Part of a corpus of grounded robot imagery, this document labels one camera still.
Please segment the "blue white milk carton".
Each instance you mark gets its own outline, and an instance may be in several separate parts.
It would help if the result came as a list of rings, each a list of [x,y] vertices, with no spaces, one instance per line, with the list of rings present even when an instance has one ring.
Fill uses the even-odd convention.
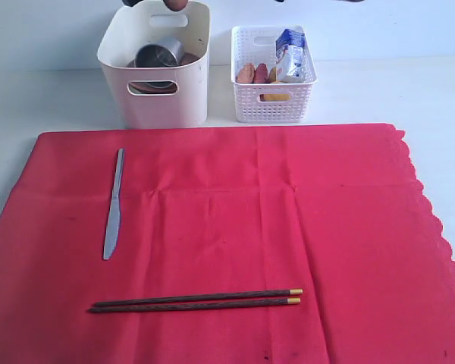
[[[304,80],[305,33],[287,28],[277,38],[275,45],[277,80],[284,83],[302,83]]]

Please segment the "red table cloth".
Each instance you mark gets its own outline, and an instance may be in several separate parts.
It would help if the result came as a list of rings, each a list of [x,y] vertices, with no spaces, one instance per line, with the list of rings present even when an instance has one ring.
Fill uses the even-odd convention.
[[[403,135],[41,134],[0,217],[0,363],[455,363],[455,262]],[[121,225],[104,260],[119,149]],[[301,303],[87,312],[285,289]]]

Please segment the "fried chicken nugget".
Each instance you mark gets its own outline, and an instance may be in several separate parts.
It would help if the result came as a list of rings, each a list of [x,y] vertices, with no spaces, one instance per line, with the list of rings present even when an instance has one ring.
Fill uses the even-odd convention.
[[[239,71],[236,82],[241,84],[252,84],[255,78],[255,66],[252,63],[245,64]]]

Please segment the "cream plastic bin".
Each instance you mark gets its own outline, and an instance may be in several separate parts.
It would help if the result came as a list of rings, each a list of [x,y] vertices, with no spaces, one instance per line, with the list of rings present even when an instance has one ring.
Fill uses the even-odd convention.
[[[207,118],[211,11],[202,2],[190,1],[181,14],[187,21],[183,26],[155,26],[154,16],[173,15],[163,2],[142,1],[133,7],[123,6],[102,37],[97,58],[113,99],[130,128],[197,127]],[[199,56],[199,60],[172,68],[133,66],[141,47],[166,36],[180,40],[185,51]],[[177,92],[132,93],[128,87],[132,81],[171,81],[177,84]]]

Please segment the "brown wooden plate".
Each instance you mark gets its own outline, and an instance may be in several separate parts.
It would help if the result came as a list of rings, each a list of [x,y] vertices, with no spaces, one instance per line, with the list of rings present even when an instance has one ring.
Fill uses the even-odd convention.
[[[192,64],[199,60],[199,56],[186,52],[182,57],[180,66]],[[177,84],[171,81],[132,81],[128,83],[129,90],[137,94],[174,94]]]

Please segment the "white perforated basket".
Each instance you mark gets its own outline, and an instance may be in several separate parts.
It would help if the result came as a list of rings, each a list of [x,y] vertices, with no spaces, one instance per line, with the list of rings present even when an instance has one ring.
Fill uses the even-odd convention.
[[[241,84],[236,82],[240,69],[247,63],[257,67],[265,63],[270,71],[276,65],[276,40],[285,29],[302,32],[290,26],[236,26],[231,30],[231,82],[239,122],[252,124],[286,124],[301,122],[305,116],[317,81],[309,46],[305,45],[304,80],[302,83]],[[290,94],[286,102],[261,102],[262,94]]]

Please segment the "yellow cheese wedge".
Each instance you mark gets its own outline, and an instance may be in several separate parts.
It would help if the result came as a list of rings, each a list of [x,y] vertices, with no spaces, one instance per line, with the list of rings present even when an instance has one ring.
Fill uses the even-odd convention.
[[[269,74],[268,74],[268,82],[269,83],[282,83],[282,80],[280,79],[280,71],[276,68],[273,67]]]

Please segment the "steel table knife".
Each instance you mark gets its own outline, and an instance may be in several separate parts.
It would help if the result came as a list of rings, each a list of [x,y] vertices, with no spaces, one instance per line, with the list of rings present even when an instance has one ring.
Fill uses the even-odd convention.
[[[111,258],[118,242],[119,230],[121,225],[120,192],[123,166],[124,149],[119,149],[115,167],[115,177],[111,192],[111,202],[108,211],[107,225],[105,229],[105,239],[103,244],[102,255],[102,258],[104,260],[109,260]]]

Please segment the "stainless steel cup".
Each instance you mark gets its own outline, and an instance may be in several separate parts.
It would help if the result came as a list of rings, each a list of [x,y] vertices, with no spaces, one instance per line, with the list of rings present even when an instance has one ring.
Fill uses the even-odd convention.
[[[185,54],[184,44],[173,36],[143,46],[133,60],[134,67],[178,67]]]

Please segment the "brown wooden spoon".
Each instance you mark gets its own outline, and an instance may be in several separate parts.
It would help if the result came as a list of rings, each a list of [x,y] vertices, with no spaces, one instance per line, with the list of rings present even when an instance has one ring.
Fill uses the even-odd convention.
[[[182,11],[188,4],[188,0],[164,0],[165,5],[171,11]]]

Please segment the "yellow lemon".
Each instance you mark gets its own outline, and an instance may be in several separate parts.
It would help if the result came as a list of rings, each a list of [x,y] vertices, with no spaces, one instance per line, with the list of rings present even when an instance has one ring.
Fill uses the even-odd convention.
[[[262,94],[260,96],[261,102],[286,102],[290,100],[290,94]]]

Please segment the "dark wooden chopstick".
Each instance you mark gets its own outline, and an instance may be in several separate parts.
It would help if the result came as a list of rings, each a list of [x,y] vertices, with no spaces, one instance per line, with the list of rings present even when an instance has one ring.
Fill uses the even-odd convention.
[[[181,312],[197,310],[217,310],[217,309],[245,309],[269,306],[290,306],[301,303],[299,297],[265,299],[265,300],[244,300],[217,303],[182,303],[173,305],[153,305],[153,306],[118,306],[118,307],[91,307],[88,313],[132,313],[132,312]]]
[[[272,298],[272,297],[295,297],[300,296],[303,289],[285,289],[285,290],[261,290],[261,291],[248,291],[237,293],[207,293],[199,295],[186,295],[175,297],[154,297],[154,298],[141,298],[132,300],[113,300],[113,301],[100,301],[92,304],[92,307],[110,307],[110,306],[132,306],[132,305],[145,305],[157,303],[189,303],[197,301],[210,301],[210,300],[239,300],[239,299],[254,299],[254,298]]]

